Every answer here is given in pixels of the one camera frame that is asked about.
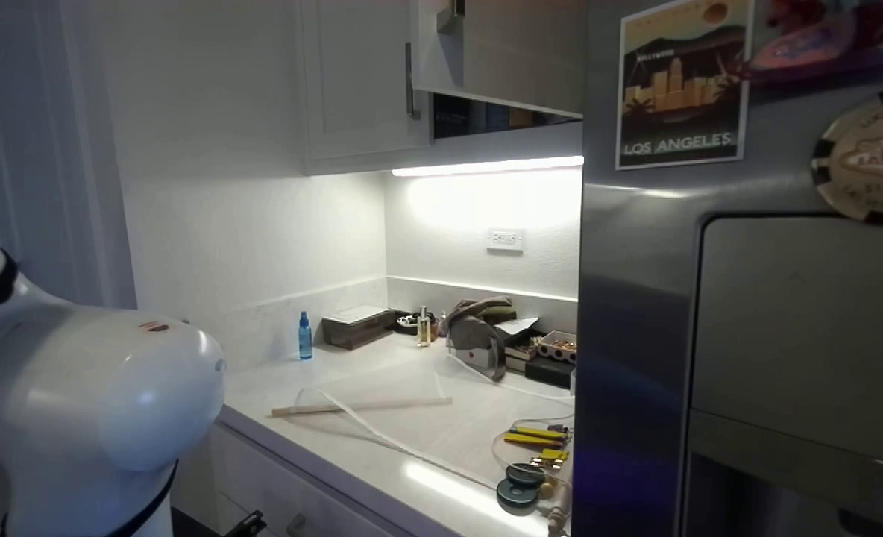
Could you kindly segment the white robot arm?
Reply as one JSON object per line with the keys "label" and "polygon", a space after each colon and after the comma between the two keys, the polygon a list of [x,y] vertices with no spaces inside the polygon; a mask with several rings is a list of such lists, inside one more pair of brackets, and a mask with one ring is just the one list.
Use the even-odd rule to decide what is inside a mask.
{"label": "white robot arm", "polygon": [[57,297],[0,245],[0,537],[172,537],[178,460],[221,406],[211,334]]}

